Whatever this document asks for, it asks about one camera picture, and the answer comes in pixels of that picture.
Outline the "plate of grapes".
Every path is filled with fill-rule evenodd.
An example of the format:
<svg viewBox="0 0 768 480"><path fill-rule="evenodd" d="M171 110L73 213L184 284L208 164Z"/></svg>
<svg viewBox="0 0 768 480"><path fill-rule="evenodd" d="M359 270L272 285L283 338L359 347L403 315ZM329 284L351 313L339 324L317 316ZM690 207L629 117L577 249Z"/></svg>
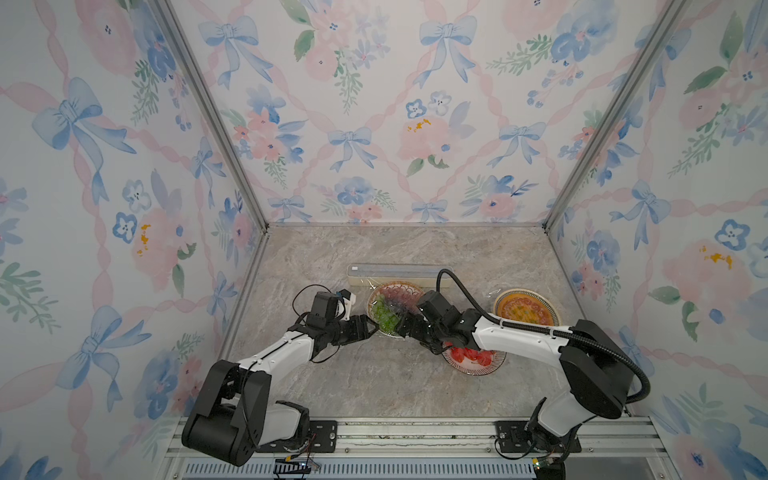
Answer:
<svg viewBox="0 0 768 480"><path fill-rule="evenodd" d="M367 315L389 337L398 337L395 327L402 316L418 314L416 306L424 291L412 284L392 282L375 287L367 302Z"/></svg>

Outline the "cream plastic wrap dispenser box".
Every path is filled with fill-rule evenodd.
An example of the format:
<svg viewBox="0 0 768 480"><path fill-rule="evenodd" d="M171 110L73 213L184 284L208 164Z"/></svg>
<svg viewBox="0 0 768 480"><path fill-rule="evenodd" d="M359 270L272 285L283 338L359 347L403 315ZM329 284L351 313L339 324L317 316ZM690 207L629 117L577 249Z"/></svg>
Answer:
<svg viewBox="0 0 768 480"><path fill-rule="evenodd" d="M351 286L375 288L397 282L432 289L441 269L439 265L425 264L354 263L347 268L347 279Z"/></svg>

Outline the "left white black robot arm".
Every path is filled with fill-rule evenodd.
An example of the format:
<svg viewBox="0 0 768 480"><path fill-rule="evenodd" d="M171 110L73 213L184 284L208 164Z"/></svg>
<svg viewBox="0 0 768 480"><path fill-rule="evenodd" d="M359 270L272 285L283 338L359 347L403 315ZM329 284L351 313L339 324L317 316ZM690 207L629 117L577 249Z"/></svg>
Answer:
<svg viewBox="0 0 768 480"><path fill-rule="evenodd" d="M303 364L320 363L327 347L365 341L379 331L369 316L351 313L354 303L351 292L322 286L311 308L297 313L272 345L237 362L215 362L187 416L182 445L237 467L261 447L291 454L308 450L309 409L272 401L271 387Z"/></svg>

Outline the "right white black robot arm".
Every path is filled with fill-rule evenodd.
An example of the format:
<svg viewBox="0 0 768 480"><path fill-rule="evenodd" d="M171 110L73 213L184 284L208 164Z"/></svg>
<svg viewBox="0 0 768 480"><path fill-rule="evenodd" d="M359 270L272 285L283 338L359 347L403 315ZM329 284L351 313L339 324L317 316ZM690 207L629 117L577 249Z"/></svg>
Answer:
<svg viewBox="0 0 768 480"><path fill-rule="evenodd" d="M568 454L582 425L595 418L618 419L626 406L649 396L647 374L595 323L581 319L573 326L542 326L505 319L483 309L453 271L442 269L437 277L450 277L469 308L459 311L435 287L419 298L416 313L398 321L399 336L434 354L455 347L514 354L565 376L566 388L542 399L524 428L528 451Z"/></svg>

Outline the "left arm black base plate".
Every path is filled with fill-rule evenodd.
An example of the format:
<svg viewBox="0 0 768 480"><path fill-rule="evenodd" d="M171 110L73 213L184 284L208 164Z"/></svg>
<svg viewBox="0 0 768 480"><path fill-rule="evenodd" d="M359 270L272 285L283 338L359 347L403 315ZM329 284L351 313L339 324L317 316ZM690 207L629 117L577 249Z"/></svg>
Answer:
<svg viewBox="0 0 768 480"><path fill-rule="evenodd" d="M312 453L333 453L337 437L338 422L335 420L300 421L292 437L263 443L256 452L298 454L310 450Z"/></svg>

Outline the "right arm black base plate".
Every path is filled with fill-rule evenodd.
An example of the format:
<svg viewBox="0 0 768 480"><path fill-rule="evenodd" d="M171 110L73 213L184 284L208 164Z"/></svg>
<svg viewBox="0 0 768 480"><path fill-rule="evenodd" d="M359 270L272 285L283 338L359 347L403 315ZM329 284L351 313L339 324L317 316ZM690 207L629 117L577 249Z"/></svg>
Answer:
<svg viewBox="0 0 768 480"><path fill-rule="evenodd" d="M561 439L546 435L535 437L527 429L527 420L498 420L493 423L495 429L494 448L504 455L528 454L563 454L581 453L582 445L578 437L570 439L568 435Z"/></svg>

